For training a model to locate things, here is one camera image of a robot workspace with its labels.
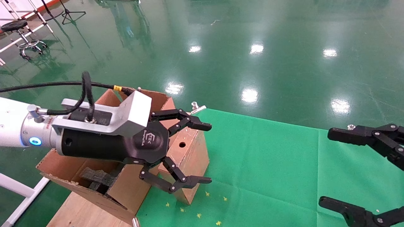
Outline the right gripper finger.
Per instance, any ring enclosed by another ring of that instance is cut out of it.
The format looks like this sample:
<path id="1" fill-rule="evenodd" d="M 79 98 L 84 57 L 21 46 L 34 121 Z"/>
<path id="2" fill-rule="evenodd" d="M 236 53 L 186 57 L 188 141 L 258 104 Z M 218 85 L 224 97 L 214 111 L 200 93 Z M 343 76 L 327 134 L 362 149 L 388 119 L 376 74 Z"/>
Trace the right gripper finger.
<path id="1" fill-rule="evenodd" d="M 341 214 L 349 227 L 391 227 L 404 221 L 404 207 L 376 215 L 365 208 L 326 196 L 320 197 L 318 204 Z"/>
<path id="2" fill-rule="evenodd" d="M 404 169 L 404 128 L 401 125 L 348 125 L 347 129 L 331 128 L 327 136 L 332 141 L 369 146 L 402 171 Z"/>

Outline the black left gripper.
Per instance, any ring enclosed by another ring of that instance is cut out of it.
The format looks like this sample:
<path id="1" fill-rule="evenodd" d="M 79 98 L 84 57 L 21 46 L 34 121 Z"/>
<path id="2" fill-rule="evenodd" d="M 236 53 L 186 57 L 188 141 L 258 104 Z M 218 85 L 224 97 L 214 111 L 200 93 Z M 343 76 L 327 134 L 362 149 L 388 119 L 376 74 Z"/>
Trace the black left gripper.
<path id="1" fill-rule="evenodd" d="M 160 122 L 148 123 L 146 128 L 131 137 L 65 129 L 57 151 L 70 157 L 157 165 L 168 152 L 169 135 Z"/>

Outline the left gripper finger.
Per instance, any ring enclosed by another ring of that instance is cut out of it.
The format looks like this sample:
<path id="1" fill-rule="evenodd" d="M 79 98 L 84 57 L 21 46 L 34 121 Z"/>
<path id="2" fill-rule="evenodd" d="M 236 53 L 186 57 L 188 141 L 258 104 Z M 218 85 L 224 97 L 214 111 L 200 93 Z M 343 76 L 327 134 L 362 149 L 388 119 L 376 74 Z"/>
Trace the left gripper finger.
<path id="1" fill-rule="evenodd" d="M 169 181 L 150 173 L 150 167 L 148 165 L 144 165 L 140 171 L 140 179 L 169 194 L 172 194 L 182 188 L 192 189 L 199 183 L 209 184 L 212 182 L 210 177 L 185 176 L 175 162 L 168 156 L 162 159 L 162 164 L 174 178 L 174 183 L 170 183 Z"/>
<path id="2" fill-rule="evenodd" d="M 175 135 L 185 127 L 201 131 L 210 131 L 212 129 L 211 124 L 201 122 L 197 116 L 190 115 L 183 109 L 161 110 L 150 114 L 150 122 L 172 119 L 178 119 L 179 122 L 168 128 L 169 137 Z"/>

